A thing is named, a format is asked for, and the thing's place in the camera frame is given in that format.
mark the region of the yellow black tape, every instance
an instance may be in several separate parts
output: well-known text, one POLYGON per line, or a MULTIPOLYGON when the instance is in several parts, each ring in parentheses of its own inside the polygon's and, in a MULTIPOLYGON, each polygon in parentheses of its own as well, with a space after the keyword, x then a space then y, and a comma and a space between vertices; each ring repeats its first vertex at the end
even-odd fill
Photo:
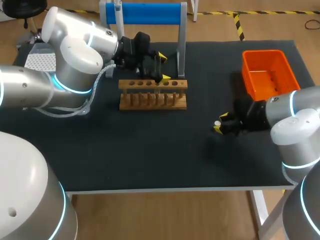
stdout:
POLYGON ((78 13, 78 14, 100 14, 99 11, 91 11, 91 10, 72 10, 72 9, 65 9, 70 13, 78 13))
POLYGON ((198 15, 241 15, 241 14, 320 14, 320 11, 202 11, 198 15))
MULTIPOLYGON (((71 13, 78 14, 100 14, 99 11, 91 11, 91 10, 73 10, 73 9, 65 9, 71 13)), ((197 13, 198 15, 241 15, 241 14, 307 14, 307 15, 315 15, 320 14, 320 11, 201 11, 197 13)))
POLYGON ((240 19, 239 19, 239 14, 233 14, 233 19, 234 19, 234 23, 236 26, 236 30, 238 32, 238 36, 240 38, 240 41, 244 41, 245 39, 245 35, 244 35, 244 31, 240 25, 240 19))

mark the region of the table leg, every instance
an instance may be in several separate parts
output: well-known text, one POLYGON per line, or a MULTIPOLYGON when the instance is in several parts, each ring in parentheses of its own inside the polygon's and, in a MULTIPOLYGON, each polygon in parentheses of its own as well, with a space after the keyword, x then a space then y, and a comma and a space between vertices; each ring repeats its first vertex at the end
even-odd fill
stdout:
POLYGON ((279 228, 283 226, 282 210, 290 193, 291 190, 287 190, 274 207, 270 215, 268 215, 262 190, 250 191, 254 212, 259 227, 259 240, 270 240, 276 234, 279 228))
POLYGON ((199 0, 190 0, 193 12, 193 21, 197 21, 199 0))

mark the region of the black table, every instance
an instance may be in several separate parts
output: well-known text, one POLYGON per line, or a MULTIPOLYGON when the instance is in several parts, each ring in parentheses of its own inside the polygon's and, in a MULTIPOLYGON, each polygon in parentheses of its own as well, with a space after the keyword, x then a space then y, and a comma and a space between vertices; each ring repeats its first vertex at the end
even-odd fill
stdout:
MULTIPOLYGON (((152 47, 170 56, 176 44, 152 47)), ((22 47, 16 65, 24 65, 30 49, 22 47)), ((33 109, 1 109, 0 131, 35 145, 66 191, 291 188, 269 131, 211 132, 214 120, 232 109, 242 52, 259 49, 282 50, 301 88, 314 85, 293 41, 188 42, 186 111, 119 111, 118 79, 136 76, 116 71, 100 81, 88 115, 56 119, 33 109)), ((175 56, 163 71, 176 74, 175 56)))

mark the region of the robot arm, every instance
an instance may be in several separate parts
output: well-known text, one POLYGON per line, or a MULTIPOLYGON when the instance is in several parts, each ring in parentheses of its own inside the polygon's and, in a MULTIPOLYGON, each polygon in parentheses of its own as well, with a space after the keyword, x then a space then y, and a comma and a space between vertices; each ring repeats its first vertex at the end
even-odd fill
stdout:
POLYGON ((214 129, 222 134, 264 131, 271 128, 271 139, 282 155, 283 174, 297 184, 320 160, 320 87, 314 86, 268 101, 250 96, 234 102, 234 112, 220 116, 214 129))
MULTIPOLYGON (((150 51, 150 37, 139 32, 134 39, 118 36, 74 13, 52 7, 43 22, 42 39, 55 52, 56 72, 36 71, 17 66, 0 67, 0 106, 17 108, 79 108, 93 93, 94 83, 107 62, 129 70, 142 68, 145 56, 158 57, 150 51)), ((150 77, 157 77, 148 72, 150 77)))

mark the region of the metal pole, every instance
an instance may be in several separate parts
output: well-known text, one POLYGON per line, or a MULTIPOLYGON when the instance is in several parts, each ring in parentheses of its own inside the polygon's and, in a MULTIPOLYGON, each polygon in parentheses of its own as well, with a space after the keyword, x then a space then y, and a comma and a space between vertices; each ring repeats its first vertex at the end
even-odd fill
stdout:
POLYGON ((122 12, 121 0, 114 0, 114 12, 115 12, 116 33, 118 35, 118 39, 121 39, 125 35, 124 16, 122 12))

